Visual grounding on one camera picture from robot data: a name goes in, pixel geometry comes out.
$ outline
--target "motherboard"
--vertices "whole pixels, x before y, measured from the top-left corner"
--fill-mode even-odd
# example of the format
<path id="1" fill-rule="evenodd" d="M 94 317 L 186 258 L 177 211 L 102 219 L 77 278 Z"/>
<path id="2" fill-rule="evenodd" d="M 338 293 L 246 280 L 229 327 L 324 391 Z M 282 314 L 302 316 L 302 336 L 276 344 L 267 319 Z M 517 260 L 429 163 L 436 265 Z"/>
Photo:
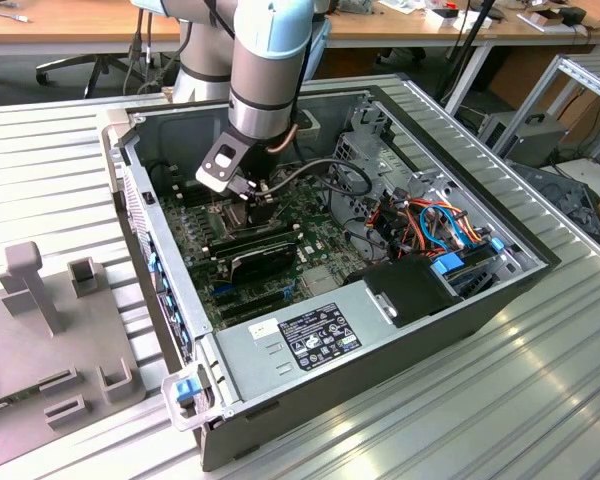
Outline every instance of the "motherboard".
<path id="1" fill-rule="evenodd" d="M 182 189 L 181 195 L 161 199 L 215 329 L 335 290 L 367 265 L 346 230 L 331 217 L 326 195 L 311 183 L 310 178 L 302 179 L 281 195 L 272 207 L 274 214 L 257 227 L 239 226 L 246 220 L 240 218 L 245 214 L 239 211 L 243 203 L 208 191 L 210 198 Z M 236 276 L 237 262 L 246 271 L 243 278 Z"/>

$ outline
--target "gray floor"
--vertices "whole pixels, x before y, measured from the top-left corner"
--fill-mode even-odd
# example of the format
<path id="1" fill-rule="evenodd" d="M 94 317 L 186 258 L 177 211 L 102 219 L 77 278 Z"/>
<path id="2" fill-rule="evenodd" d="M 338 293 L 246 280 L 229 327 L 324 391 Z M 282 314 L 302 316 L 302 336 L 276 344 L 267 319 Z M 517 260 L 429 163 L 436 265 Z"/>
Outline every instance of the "gray floor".
<path id="1" fill-rule="evenodd" d="M 399 51 L 392 54 L 382 64 L 376 65 L 374 71 L 378 74 L 405 72 L 427 92 L 435 89 L 439 76 L 444 71 L 446 59 L 444 49 L 427 49 L 427 58 L 421 64 L 415 65 L 408 52 Z M 35 57 L 0 57 L 0 105 L 17 105 L 23 103 L 53 102 L 61 100 L 76 100 L 82 98 L 92 65 L 80 65 L 56 70 L 49 73 L 52 84 L 42 87 L 35 79 L 35 67 L 42 63 L 58 60 L 60 56 Z M 108 75 L 101 75 L 96 89 L 96 97 L 106 97 L 122 94 L 124 74 L 111 70 Z M 134 92 L 139 82 L 132 80 L 129 91 Z M 466 104 L 486 112 L 508 110 L 498 97 L 490 92 L 470 92 Z M 467 113 L 470 121 L 478 123 L 480 117 Z"/>
<path id="2" fill-rule="evenodd" d="M 57 102 L 82 98 L 93 64 L 79 65 L 49 72 L 51 85 L 42 87 L 36 82 L 37 65 L 59 60 L 61 56 L 0 57 L 0 105 Z M 122 95 L 124 74 L 111 69 L 101 75 L 95 97 Z M 139 87 L 131 80 L 130 91 Z"/>

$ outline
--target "metal bracket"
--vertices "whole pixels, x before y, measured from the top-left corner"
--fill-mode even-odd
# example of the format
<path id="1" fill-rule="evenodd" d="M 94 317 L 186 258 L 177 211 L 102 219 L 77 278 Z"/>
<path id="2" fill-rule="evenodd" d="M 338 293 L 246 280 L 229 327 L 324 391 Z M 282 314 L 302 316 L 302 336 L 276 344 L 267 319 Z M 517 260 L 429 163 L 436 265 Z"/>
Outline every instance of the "metal bracket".
<path id="1" fill-rule="evenodd" d="M 196 172 L 196 180 L 214 192 L 222 193 L 234 177 L 242 159 L 251 145 L 222 132 Z"/>

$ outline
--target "warning label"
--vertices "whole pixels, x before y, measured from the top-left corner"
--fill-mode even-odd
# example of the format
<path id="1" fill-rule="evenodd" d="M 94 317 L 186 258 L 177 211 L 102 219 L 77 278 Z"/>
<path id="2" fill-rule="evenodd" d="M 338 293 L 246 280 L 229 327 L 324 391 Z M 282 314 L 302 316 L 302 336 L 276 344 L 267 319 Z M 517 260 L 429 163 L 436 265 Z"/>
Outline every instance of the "warning label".
<path id="1" fill-rule="evenodd" d="M 279 322 L 278 328 L 305 371 L 362 346 L 335 303 Z"/>

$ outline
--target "blue latch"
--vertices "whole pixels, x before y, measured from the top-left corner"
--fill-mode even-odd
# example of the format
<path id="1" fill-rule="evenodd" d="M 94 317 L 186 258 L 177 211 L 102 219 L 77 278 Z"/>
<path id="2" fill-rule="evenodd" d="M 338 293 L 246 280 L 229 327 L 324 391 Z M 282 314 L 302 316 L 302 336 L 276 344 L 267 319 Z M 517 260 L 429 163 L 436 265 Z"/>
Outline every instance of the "blue latch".
<path id="1" fill-rule="evenodd" d="M 151 254 L 149 257 L 149 272 L 153 273 L 156 271 L 156 262 L 158 261 L 158 256 L 155 252 Z"/>
<path id="2" fill-rule="evenodd" d="M 460 268 L 463 265 L 464 262 L 456 253 L 447 253 L 444 255 L 440 255 L 436 258 L 436 261 L 433 262 L 433 266 L 438 272 L 440 272 L 441 275 L 449 273 L 451 270 Z"/>
<path id="3" fill-rule="evenodd" d="M 201 391 L 202 387 L 197 378 L 185 378 L 176 383 L 176 401 L 180 404 L 186 403 Z"/>
<path id="4" fill-rule="evenodd" d="M 500 253 L 502 250 L 504 250 L 504 242 L 502 240 L 500 240 L 498 237 L 493 237 L 491 239 L 491 246 L 498 253 Z"/>

